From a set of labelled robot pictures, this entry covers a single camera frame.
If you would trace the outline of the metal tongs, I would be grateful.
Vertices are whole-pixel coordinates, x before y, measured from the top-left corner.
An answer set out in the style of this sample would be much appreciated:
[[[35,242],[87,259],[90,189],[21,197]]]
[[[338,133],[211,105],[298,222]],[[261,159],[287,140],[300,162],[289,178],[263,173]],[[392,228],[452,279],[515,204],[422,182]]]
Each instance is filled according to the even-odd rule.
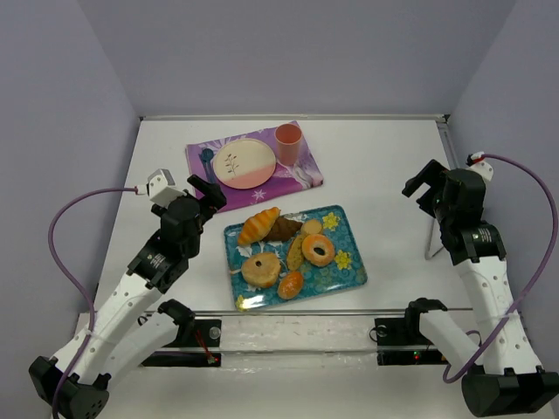
[[[424,258],[431,260],[441,253],[445,247],[440,238],[440,228],[435,218],[431,219],[431,227],[428,229],[426,245],[424,249]]]

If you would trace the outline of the orange glazed donut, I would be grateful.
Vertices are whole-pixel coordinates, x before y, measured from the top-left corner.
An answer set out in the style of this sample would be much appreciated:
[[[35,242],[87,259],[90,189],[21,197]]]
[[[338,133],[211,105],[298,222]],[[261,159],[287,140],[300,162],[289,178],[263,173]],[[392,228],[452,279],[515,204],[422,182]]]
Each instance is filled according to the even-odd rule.
[[[303,239],[301,251],[309,263],[318,267],[330,264],[335,258],[333,243],[322,234],[306,236]]]

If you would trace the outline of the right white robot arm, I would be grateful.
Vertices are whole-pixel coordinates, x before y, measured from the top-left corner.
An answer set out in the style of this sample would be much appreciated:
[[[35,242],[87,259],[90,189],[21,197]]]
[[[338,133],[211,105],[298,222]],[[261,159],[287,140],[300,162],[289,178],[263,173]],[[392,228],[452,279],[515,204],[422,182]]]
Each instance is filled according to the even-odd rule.
[[[460,381],[466,406],[476,417],[530,414],[558,394],[558,374],[546,370],[530,345],[518,307],[542,274],[555,247],[558,215],[549,201],[552,233],[543,260],[519,296],[507,278],[507,255],[497,228],[483,219],[486,185],[493,168],[486,154],[470,155],[466,168],[429,161],[409,179],[404,196],[428,189],[419,208],[439,225],[441,242],[466,289],[481,342],[475,343],[437,299],[409,303],[409,334],[424,336],[445,357],[443,380]]]

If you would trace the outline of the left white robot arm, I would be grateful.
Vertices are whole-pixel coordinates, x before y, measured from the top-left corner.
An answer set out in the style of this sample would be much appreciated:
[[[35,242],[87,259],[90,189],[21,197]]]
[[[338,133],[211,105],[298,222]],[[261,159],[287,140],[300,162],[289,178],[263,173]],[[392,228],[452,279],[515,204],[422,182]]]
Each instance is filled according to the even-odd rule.
[[[158,169],[131,188],[147,196],[159,228],[128,264],[119,283],[100,307],[89,308],[88,323],[50,357],[39,356],[29,368],[38,396],[54,418],[95,418],[109,389],[180,331],[194,326],[195,314],[170,299],[139,329],[133,324],[188,270],[200,251],[204,224],[227,200],[216,183],[191,175],[187,182],[201,192],[179,189],[167,169]]]

